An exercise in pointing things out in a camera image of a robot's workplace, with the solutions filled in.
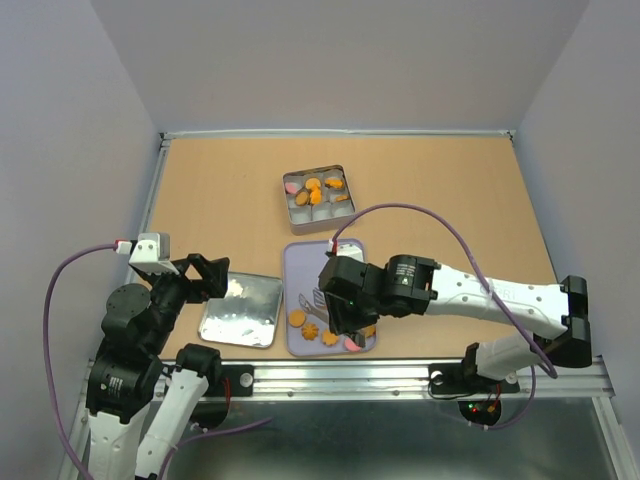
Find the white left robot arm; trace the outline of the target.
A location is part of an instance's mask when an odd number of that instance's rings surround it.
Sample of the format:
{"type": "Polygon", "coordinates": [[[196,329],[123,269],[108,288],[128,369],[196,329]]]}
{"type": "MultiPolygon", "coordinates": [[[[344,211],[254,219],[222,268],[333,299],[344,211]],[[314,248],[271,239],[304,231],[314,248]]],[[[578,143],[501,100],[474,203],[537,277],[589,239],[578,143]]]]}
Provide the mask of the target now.
{"type": "Polygon", "coordinates": [[[104,338],[88,380],[89,477],[163,478],[199,401],[215,393],[231,399],[232,382],[219,350],[187,344],[168,369],[160,359],[185,305],[225,297],[229,265],[226,257],[209,260],[201,254],[162,259],[135,267],[143,281],[120,286],[108,297],[104,338]],[[146,426],[165,371],[164,398],[146,426]]]}

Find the plain round tan cookie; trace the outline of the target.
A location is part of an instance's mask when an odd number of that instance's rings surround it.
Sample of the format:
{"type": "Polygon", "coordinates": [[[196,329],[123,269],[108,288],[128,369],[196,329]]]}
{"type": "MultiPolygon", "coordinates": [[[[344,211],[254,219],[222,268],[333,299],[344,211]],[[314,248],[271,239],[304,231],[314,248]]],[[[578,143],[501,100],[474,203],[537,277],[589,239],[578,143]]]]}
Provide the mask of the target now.
{"type": "Polygon", "coordinates": [[[301,328],[306,322],[306,313],[302,310],[293,310],[288,315],[288,323],[293,328],[301,328]]]}

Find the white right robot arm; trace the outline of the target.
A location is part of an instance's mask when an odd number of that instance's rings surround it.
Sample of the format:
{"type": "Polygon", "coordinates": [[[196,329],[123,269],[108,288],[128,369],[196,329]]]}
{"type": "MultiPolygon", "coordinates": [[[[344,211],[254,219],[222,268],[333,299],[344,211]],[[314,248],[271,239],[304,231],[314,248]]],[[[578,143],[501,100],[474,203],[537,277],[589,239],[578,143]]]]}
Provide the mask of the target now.
{"type": "Polygon", "coordinates": [[[330,330],[357,345],[383,316],[453,315],[509,324],[515,334],[466,347],[459,362],[434,374],[440,395],[490,392],[518,371],[535,366],[555,377],[560,368],[592,364],[587,282],[559,284],[480,279],[433,259],[396,255],[383,267],[329,255],[318,278],[330,330]]]}

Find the orange fish cookie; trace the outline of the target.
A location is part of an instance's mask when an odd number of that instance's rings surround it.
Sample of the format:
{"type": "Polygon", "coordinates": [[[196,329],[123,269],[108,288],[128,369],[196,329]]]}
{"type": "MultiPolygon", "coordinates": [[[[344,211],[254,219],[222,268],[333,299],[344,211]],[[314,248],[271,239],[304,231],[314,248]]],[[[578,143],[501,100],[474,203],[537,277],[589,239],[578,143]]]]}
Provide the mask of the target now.
{"type": "Polygon", "coordinates": [[[323,202],[323,193],[322,190],[310,190],[310,201],[311,205],[318,205],[323,202]]]}
{"type": "Polygon", "coordinates": [[[327,178],[325,180],[325,186],[330,189],[336,189],[336,190],[343,189],[344,181],[340,178],[327,178]]]}

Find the metal tongs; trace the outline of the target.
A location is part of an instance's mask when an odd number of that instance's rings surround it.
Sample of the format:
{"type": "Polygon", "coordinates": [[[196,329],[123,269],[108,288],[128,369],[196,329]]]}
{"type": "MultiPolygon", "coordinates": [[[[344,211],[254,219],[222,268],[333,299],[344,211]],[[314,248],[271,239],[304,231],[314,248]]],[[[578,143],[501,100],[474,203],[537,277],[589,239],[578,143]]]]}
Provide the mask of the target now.
{"type": "Polygon", "coordinates": [[[366,337],[363,333],[361,332],[351,333],[350,338],[354,342],[354,344],[359,348],[364,348],[366,346],[366,337]]]}

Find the silver tin lid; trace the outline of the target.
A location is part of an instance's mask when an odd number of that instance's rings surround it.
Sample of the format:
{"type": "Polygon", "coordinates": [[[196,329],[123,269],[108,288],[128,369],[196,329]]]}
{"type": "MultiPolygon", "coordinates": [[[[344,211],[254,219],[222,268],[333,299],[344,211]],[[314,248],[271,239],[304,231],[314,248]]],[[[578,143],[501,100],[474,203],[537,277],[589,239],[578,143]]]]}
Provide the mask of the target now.
{"type": "Polygon", "coordinates": [[[269,348],[275,338],[282,298],[280,278],[230,272],[225,297],[206,304],[199,337],[205,342],[269,348]]]}

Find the swirl flower cookie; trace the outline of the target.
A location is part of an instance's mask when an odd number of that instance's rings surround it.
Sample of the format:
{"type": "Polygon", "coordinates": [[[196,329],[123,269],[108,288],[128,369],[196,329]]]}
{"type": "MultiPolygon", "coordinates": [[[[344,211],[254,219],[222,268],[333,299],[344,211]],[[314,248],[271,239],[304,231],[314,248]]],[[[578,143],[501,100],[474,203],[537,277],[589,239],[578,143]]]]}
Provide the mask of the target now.
{"type": "Polygon", "coordinates": [[[319,328],[316,324],[311,322],[306,322],[300,328],[301,336],[306,341],[313,341],[319,335],[319,328]]]}

